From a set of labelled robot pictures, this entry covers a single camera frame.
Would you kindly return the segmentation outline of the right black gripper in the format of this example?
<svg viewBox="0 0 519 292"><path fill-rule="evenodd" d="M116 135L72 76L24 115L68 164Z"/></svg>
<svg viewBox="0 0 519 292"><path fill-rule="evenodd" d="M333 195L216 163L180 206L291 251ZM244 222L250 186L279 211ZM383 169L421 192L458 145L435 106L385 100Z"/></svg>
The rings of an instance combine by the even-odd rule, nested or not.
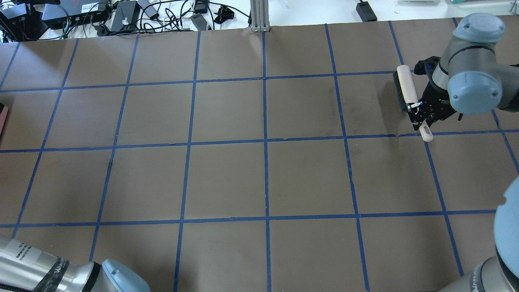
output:
<svg viewBox="0 0 519 292"><path fill-rule="evenodd" d="M423 122L431 126L438 120L446 120L457 112L450 104L448 91L433 81L434 70L439 64L440 57L431 56L418 61L414 66L413 74L426 75L428 78L426 88L416 102L418 106L411 108L411 103L407 104L408 116L414 127L419 127Z"/></svg>

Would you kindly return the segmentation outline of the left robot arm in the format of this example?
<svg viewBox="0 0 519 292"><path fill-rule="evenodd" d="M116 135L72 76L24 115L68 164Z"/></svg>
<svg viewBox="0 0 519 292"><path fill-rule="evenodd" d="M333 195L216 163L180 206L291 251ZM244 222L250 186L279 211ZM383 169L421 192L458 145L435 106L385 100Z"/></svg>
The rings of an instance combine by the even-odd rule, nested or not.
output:
<svg viewBox="0 0 519 292"><path fill-rule="evenodd" d="M0 237L2 292L149 292L150 286L113 259L78 265L11 237Z"/></svg>

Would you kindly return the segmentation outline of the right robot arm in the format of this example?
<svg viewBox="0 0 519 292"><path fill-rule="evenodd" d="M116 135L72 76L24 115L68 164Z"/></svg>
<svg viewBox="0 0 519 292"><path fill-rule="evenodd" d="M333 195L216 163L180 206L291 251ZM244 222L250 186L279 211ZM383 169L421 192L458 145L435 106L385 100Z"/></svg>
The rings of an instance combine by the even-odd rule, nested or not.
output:
<svg viewBox="0 0 519 292"><path fill-rule="evenodd" d="M518 111L518 65L499 64L495 57L495 45L504 32L505 24L496 15L473 13L462 18L443 54L414 66L414 74L428 78L421 98L410 69L406 65L397 68L394 78L402 91L400 107L423 141L433 140L433 123L456 113ZM504 203L497 207L493 236L495 256L443 287L444 292L517 292L518 179L505 190Z"/></svg>

